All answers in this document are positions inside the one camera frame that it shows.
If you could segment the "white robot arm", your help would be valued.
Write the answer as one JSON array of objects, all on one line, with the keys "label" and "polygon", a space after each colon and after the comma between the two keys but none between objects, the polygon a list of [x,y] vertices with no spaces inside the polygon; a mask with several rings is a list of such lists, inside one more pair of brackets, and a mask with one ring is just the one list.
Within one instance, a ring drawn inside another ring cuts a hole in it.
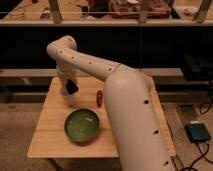
[{"label": "white robot arm", "polygon": [[104,106],[123,171],[174,171],[145,74],[78,52],[70,36],[48,44],[47,53],[62,75],[77,68],[104,82]]}]

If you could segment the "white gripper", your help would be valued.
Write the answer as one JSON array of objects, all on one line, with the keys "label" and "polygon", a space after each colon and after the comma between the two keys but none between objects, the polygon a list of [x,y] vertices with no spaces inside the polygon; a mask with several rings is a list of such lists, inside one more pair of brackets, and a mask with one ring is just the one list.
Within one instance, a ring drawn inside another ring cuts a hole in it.
[{"label": "white gripper", "polygon": [[74,83],[77,82],[76,69],[73,66],[68,67],[66,65],[57,65],[56,70],[57,75],[63,84],[66,84],[68,80],[71,80]]}]

